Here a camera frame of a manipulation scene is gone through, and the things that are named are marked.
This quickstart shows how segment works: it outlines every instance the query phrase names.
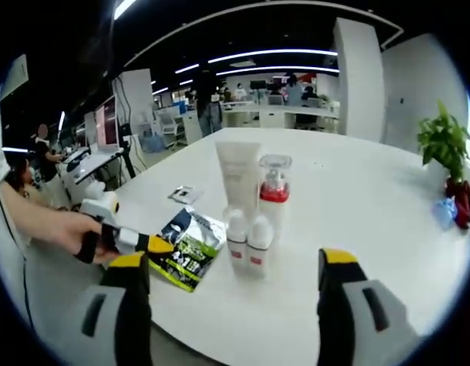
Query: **human hand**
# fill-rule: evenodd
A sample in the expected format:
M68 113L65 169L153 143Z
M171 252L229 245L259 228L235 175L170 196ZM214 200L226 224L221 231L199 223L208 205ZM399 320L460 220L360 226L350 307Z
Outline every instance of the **human hand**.
M92 231L101 234L101 224L81 213L53 211L48 223L50 227L48 227L46 241L62 246L73 255L78 254L81 250L82 238L87 232ZM118 253L106 249L99 242L93 263L108 262L118 255Z

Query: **potted plant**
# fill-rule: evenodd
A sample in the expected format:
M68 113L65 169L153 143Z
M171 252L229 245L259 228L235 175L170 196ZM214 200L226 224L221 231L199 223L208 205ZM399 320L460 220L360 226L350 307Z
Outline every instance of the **potted plant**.
M456 183L463 179L467 156L466 139L470 136L440 100L438 110L438 117L433 120L425 118L419 123L417 141L419 150L423 153L423 165L429 164L430 181L442 188L448 177Z

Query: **black ceiling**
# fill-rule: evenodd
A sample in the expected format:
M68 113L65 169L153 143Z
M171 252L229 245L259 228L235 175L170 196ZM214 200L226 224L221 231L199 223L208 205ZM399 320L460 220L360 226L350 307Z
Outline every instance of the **black ceiling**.
M9 135L22 133L30 136L30 131L39 123L56 123L61 111L77 108L91 86L97 84L94 78L102 75L98 71L104 64L103 60L99 57L97 65L84 63L83 59L87 58L84 49L93 47L94 42L100 39L98 25L101 23L104 35L112 2L76 0L58 2L60 4L57 5L47 3L46 11L36 2L19 2L19 7L17 3L11 1L5 6L11 20L8 22L7 41L2 46L14 56L27 54L30 81L6 98L2 114L4 123L13 127L8 129ZM114 22L112 56L106 50L100 55L108 55L110 74L117 75L137 53L183 24L251 3L255 1L136 0ZM415 12L408 11L401 2L392 6L377 0L338 3L364 11L372 9L374 14L402 26L404 35L397 41L427 30L427 19L417 19ZM368 17L321 6L252 8L189 27L154 46L126 69L150 68L152 77L157 80L155 86L173 88L190 79L189 72L175 75L175 70L218 56L270 48L329 50L333 46L334 22L338 16L374 25L380 42L395 32L393 27ZM325 61L321 56L280 54L255 56L253 60L258 66L322 66ZM232 69L229 63L233 61L242 59L217 63L214 67L216 71L226 71Z

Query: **green leaves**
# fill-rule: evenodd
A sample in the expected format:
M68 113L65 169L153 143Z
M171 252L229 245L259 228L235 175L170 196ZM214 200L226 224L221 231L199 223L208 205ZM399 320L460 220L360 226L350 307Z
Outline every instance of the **green leaves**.
M419 121L417 142L419 150L423 152L423 165L435 159L449 170L454 180L459 181L463 176L464 159L467 155L466 139L470 136L440 100L438 110L440 114L435 119L424 118Z

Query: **ceiling light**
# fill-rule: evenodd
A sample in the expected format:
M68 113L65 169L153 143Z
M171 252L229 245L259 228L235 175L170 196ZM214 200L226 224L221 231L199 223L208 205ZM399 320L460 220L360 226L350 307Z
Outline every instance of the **ceiling light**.
M216 75L228 75L228 74L236 74L238 72L249 72L249 71L262 71L262 70L284 70L284 69L291 69L291 70L311 70L311 71L327 71L327 72L340 72L338 69L329 69L327 67L311 67L311 66L264 66L264 67L251 67L250 69L239 69L239 70L231 70L231 71L224 71L218 72Z
M7 153L25 153L28 154L28 150L26 149L18 149L16 147L3 147L2 151L7 152Z
M59 132L62 130L62 124L64 123L65 118L66 118L66 113L62 112L62 114L60 114Z
M195 68L197 68L197 67L199 67L199 63L197 63L196 65L184 67L183 69L177 70L175 73L176 73L176 74L180 74L181 72L184 72L184 71L187 71L187 70L191 70L191 69L195 69Z
M254 52L245 52L237 53L236 55L219 57L217 59L211 59L208 63L217 63L219 61L224 61L226 59L236 59L238 57L246 56L256 56L256 55L268 55L271 53L310 53L315 55L328 55L328 56L338 56L337 52L334 51L323 51L323 50L300 50L300 49L287 49L287 50L263 50L263 51L254 51Z
M118 19L136 0L123 0L114 11L114 20Z
M156 95L156 94L158 94L158 93L166 92L167 90L168 90L168 88L163 88L163 89L160 89L160 90L158 90L158 91L154 91L154 92L152 93L152 95Z

